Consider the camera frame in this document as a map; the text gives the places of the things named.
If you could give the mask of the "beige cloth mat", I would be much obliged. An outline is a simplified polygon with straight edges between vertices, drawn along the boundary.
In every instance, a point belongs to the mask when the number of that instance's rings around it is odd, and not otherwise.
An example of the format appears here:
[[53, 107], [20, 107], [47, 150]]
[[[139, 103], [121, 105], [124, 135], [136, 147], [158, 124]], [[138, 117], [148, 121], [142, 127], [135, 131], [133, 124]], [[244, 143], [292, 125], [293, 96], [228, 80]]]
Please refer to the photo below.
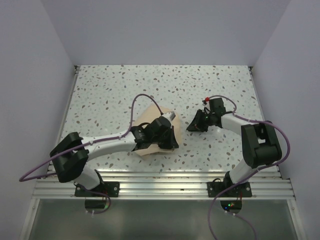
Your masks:
[[[179, 146], [182, 145], [182, 131], [180, 115], [175, 111], [173, 119], [174, 136]], [[160, 112], [155, 105], [150, 105], [133, 123], [133, 126], [138, 126], [142, 123], [151, 123], [154, 119], [160, 116]], [[156, 154], [173, 154], [175, 150], [160, 149], [156, 144], [152, 144], [147, 149], [135, 151], [142, 159], [147, 160], [148, 157], [156, 156]]]

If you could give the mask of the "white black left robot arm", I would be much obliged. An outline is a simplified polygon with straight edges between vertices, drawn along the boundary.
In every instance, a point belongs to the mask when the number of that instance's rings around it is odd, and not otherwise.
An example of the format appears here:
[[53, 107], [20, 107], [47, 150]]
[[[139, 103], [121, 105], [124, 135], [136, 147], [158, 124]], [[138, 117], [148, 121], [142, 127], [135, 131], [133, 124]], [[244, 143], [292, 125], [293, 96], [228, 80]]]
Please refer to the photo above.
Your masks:
[[162, 115], [119, 134], [85, 138], [72, 132], [50, 152], [50, 157], [59, 182], [74, 182], [96, 197], [106, 193], [107, 187], [99, 172], [87, 166], [88, 161], [113, 153], [148, 149], [151, 145], [162, 150], [179, 148], [175, 127], [168, 117]]

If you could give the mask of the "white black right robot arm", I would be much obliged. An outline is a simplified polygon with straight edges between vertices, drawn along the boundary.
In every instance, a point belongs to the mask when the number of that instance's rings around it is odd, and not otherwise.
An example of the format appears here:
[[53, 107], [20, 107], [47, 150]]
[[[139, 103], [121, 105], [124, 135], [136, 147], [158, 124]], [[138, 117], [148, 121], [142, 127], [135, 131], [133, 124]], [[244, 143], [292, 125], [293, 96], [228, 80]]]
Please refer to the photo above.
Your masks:
[[203, 133], [215, 126], [241, 136], [243, 160], [223, 178], [223, 192], [232, 197], [241, 190], [240, 181], [245, 183], [246, 178], [259, 167], [279, 161], [282, 150], [272, 123], [245, 120], [237, 116], [234, 110], [227, 111], [223, 99], [223, 96], [205, 98], [202, 101], [203, 109], [197, 110], [186, 130]]

